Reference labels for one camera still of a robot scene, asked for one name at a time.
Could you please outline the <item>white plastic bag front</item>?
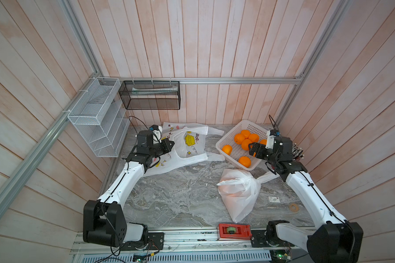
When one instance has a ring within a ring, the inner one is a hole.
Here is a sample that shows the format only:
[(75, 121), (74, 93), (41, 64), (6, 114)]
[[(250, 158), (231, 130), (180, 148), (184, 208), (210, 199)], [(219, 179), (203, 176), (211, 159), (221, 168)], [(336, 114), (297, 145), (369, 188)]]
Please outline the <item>white plastic bag front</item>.
[(218, 192), (234, 223), (241, 222), (253, 210), (261, 185), (279, 175), (267, 172), (255, 178), (250, 172), (241, 169), (224, 169), (217, 184)]

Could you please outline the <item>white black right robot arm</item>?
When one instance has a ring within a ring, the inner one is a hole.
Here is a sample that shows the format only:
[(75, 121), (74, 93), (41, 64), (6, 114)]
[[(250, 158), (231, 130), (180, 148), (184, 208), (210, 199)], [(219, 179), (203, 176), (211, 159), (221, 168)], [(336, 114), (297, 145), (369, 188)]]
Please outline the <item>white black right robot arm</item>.
[(300, 162), (303, 150), (290, 138), (270, 135), (266, 144), (249, 144), (249, 154), (264, 160), (274, 176), (280, 177), (309, 212), (315, 231), (304, 230), (286, 220), (267, 225), (265, 238), (273, 247), (288, 242), (308, 253), (315, 263), (356, 263), (361, 250), (363, 230), (339, 213), (315, 185)]

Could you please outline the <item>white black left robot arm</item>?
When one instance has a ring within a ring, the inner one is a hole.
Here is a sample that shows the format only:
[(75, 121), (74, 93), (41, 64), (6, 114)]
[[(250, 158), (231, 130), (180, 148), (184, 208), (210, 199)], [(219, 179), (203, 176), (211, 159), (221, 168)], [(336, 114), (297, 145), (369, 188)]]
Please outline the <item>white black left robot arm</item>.
[(89, 200), (84, 206), (84, 242), (114, 248), (127, 245), (141, 249), (148, 245), (148, 228), (128, 223), (123, 208), (139, 179), (173, 146), (173, 141), (162, 138), (161, 126), (153, 125), (137, 134), (137, 145), (127, 156), (120, 175), (97, 200)]

